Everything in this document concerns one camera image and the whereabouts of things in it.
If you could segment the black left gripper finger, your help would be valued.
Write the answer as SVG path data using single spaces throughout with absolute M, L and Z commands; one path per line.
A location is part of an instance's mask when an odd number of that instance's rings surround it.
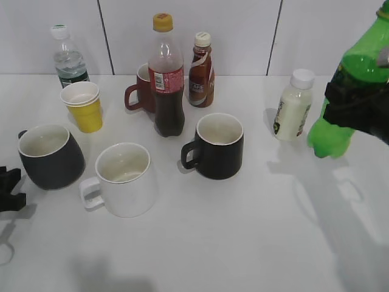
M 6 166 L 0 167 L 0 190 L 1 193 L 10 194 L 17 183 L 21 180 L 21 169 L 7 170 Z
M 19 211 L 26 206 L 26 194 L 1 192 L 0 194 L 0 212 Z

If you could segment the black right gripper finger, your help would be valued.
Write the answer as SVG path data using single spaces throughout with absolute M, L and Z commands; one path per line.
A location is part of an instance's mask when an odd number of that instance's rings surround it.
M 388 81 L 388 47 L 378 47 L 376 53 L 376 81 Z
M 323 118 L 330 124 L 377 137 L 388 143 L 388 86 L 346 90 L 334 82 L 326 86 Z

